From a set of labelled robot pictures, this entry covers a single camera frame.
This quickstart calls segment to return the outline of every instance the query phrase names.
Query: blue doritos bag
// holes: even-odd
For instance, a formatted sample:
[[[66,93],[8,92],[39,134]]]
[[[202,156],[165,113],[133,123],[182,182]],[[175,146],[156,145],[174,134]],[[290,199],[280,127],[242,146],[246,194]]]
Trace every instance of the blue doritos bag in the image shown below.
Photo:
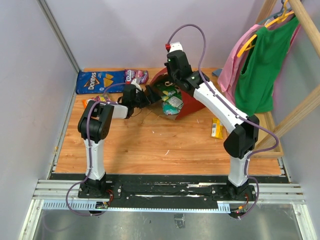
[[[80,71],[76,80],[76,94],[101,94],[110,87],[108,93],[122,93],[124,91],[125,71]]]

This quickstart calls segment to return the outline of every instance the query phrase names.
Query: white wall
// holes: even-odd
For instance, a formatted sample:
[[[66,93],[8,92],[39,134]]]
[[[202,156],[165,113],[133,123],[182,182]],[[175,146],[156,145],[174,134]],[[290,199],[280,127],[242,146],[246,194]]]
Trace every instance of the white wall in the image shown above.
[[[36,0],[0,0],[0,239],[16,240],[76,73]]]
[[[306,0],[304,6],[320,30],[320,2]],[[274,89],[273,116],[276,123],[285,118],[320,84],[320,59],[303,29],[286,57]],[[300,183],[320,237],[320,107],[281,140],[285,162],[293,181]]]
[[[262,0],[47,0],[81,69],[163,67],[165,43],[183,24],[205,32],[203,67],[222,67],[237,40],[255,23]],[[275,12],[280,9],[280,1]],[[203,40],[184,29],[180,41],[198,65]]]

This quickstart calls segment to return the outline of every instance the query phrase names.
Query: pink shirt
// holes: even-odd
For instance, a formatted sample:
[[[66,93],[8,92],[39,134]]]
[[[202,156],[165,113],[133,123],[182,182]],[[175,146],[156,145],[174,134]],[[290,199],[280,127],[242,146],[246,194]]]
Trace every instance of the pink shirt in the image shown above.
[[[287,22],[289,22],[294,15],[290,15],[286,18],[286,20],[279,24],[273,24],[268,29],[274,30],[277,29]],[[225,93],[225,97],[233,104],[236,105],[235,101],[235,91],[236,91],[236,85],[239,78],[239,74],[241,72],[241,69],[247,59],[249,51],[245,51],[241,57],[237,57],[237,53],[239,50],[243,47],[243,45],[258,31],[260,28],[264,26],[255,24],[252,26],[235,44],[233,49],[230,52],[229,57],[227,58],[224,67],[222,68],[221,74],[218,78],[218,84],[221,87],[221,90],[223,93]],[[292,35],[291,42],[292,44],[297,32],[298,32],[299,26],[295,30],[295,32]]]

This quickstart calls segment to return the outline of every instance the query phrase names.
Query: gray floor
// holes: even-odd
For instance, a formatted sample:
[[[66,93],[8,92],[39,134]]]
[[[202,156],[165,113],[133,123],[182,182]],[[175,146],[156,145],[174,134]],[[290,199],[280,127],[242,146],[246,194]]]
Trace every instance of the gray floor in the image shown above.
[[[302,237],[291,205],[258,205],[241,221],[223,213],[186,213],[184,225],[175,221],[174,213],[168,212],[110,211],[100,217],[76,216],[67,210],[42,212],[34,240],[82,239],[301,240]]]

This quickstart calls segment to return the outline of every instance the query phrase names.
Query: doritos logo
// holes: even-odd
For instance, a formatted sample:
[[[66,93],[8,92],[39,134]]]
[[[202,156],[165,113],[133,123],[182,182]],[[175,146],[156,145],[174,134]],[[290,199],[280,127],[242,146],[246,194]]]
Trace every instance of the doritos logo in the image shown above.
[[[95,85],[100,84],[100,82],[98,81],[96,76],[97,76],[97,73],[93,72],[92,75],[91,75],[90,80],[86,82],[84,87],[88,87],[89,90],[93,90],[95,88]]]

